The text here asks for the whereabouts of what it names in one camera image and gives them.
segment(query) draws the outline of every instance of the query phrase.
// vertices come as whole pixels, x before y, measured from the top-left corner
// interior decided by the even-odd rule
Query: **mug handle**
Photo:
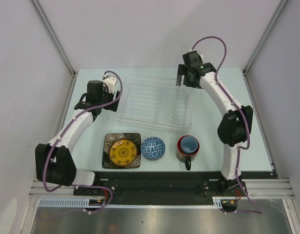
[[[187,171],[190,171],[191,170],[191,157],[187,157],[185,159],[184,163],[185,163],[185,167],[186,167]]]

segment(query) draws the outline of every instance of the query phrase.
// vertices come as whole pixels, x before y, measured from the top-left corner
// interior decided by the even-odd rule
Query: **white wall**
[[[0,0],[0,212],[15,197],[16,233],[34,150],[55,133],[71,77],[28,0]]]
[[[276,167],[300,206],[300,0],[289,3],[248,75]]]
[[[72,65],[176,67],[205,36],[222,37],[226,67],[245,67],[280,0],[40,0]],[[220,42],[199,49],[215,66]]]

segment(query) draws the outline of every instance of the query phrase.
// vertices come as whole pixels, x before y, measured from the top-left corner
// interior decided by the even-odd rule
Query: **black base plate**
[[[222,183],[215,181],[220,178],[220,172],[100,172],[94,185],[109,188],[113,192],[111,204],[119,205],[212,205],[213,196],[236,197],[236,189],[242,194],[238,185],[223,190]],[[104,191],[79,187],[74,195],[102,196]]]

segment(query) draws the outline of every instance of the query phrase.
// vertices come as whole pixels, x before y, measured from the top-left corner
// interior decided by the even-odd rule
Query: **yellow plate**
[[[116,166],[125,167],[136,159],[137,154],[138,151],[134,142],[127,139],[120,139],[112,144],[109,158]]]

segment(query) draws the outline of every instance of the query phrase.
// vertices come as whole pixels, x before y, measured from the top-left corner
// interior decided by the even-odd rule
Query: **blue patterned bowl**
[[[148,160],[158,160],[165,153],[164,141],[158,137],[149,137],[142,143],[141,152]]]

